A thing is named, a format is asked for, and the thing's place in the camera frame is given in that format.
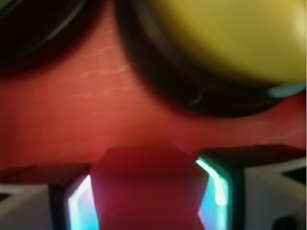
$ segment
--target red block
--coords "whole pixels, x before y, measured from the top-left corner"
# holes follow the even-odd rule
[[[108,149],[91,172],[101,229],[203,229],[207,175],[176,149]]]

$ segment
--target black circular object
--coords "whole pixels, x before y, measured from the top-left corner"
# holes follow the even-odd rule
[[[134,66],[147,82],[190,111],[247,116],[265,111],[306,84],[254,88],[225,80],[192,61],[159,27],[146,1],[116,0],[119,31]]]
[[[291,217],[281,217],[272,226],[272,230],[296,230],[296,222]]]
[[[27,68],[64,49],[101,0],[6,0],[0,4],[0,71]]]

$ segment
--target yellow ball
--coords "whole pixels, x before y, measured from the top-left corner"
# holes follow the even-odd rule
[[[306,81],[306,1],[149,0],[169,39],[204,68],[248,85]]]
[[[4,8],[11,0],[0,0],[0,10]]]

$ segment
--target glowing light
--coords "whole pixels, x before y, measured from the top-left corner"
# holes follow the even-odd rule
[[[218,205],[226,205],[227,199],[224,193],[223,184],[227,183],[223,177],[220,177],[219,174],[208,164],[203,162],[202,160],[197,160],[196,163],[202,167],[213,179],[215,185],[215,201]]]
[[[68,198],[68,209],[72,230],[99,229],[90,175]]]
[[[200,220],[208,230],[226,230],[228,226],[228,182],[203,160],[196,163],[208,174],[208,184],[198,211]]]

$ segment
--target red surface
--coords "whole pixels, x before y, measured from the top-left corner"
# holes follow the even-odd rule
[[[109,147],[283,143],[306,149],[306,96],[254,116],[191,115],[156,96],[131,69],[113,1],[78,45],[20,78],[0,79],[0,169],[95,162]]]
[[[101,229],[203,229],[207,174],[182,151],[109,149],[91,177]]]

